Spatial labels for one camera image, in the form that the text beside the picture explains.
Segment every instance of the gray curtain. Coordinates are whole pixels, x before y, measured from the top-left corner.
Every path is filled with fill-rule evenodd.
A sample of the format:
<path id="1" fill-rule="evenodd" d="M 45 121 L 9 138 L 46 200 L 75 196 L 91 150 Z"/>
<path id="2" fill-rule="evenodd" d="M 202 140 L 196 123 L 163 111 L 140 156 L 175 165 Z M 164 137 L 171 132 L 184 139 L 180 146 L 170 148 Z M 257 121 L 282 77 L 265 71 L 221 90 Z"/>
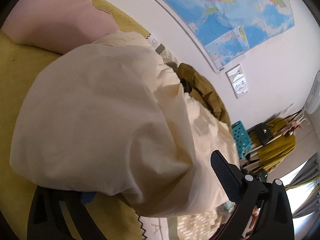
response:
<path id="1" fill-rule="evenodd" d="M 320 189 L 316 187 L 311 196 L 292 214 L 292 218 L 299 218 L 311 214 L 319 209 Z"/>
<path id="2" fill-rule="evenodd" d="M 319 176 L 318 163 L 316 154 L 313 155 L 299 173 L 293 178 L 292 182 L 289 185 L 286 185 L 286 189 L 295 188 L 301 186 L 316 177 Z"/>

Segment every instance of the air conditioner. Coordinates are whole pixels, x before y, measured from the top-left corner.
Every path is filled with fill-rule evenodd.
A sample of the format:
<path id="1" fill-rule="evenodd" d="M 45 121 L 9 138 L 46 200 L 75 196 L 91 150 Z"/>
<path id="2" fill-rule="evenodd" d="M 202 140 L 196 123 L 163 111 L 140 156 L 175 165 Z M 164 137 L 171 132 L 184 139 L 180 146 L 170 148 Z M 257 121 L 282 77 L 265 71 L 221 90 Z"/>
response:
<path id="1" fill-rule="evenodd" d="M 304 103 L 304 108 L 308 114 L 312 114 L 320 106 L 320 71 L 316 74 L 310 94 Z"/>

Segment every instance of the pink pillow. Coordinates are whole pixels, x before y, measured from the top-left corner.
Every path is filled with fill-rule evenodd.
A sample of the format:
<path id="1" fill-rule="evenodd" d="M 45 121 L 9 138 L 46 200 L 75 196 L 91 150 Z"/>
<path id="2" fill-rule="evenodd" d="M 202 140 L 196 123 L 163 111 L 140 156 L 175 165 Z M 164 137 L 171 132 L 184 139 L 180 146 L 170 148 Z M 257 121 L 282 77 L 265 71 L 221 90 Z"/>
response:
<path id="1" fill-rule="evenodd" d="M 19 0 L 2 30 L 15 43 L 61 54 L 119 30 L 91 0 Z"/>

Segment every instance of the blue ocean on map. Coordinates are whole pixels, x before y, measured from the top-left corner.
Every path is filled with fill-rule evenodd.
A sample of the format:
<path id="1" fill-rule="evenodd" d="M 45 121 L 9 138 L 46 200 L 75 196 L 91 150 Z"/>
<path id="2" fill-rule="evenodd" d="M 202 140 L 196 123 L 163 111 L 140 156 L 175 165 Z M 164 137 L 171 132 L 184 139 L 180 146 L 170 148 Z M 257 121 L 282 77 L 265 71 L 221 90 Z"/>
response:
<path id="1" fill-rule="evenodd" d="M 294 26 L 289 0 L 164 0 L 217 68 Z"/>

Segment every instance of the crumpled cloth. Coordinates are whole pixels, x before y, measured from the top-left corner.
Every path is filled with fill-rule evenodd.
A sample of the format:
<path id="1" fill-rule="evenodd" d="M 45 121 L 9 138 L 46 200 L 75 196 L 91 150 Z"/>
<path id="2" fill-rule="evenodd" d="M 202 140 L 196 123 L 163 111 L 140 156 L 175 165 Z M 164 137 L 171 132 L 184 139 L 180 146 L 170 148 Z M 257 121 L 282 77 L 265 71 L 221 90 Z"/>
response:
<path id="1" fill-rule="evenodd" d="M 227 125 L 179 82 L 134 32 L 76 48 L 29 90 L 10 165 L 42 187 L 122 193 L 142 216 L 214 210 L 228 198 L 211 152 L 239 165 L 236 146 Z"/>

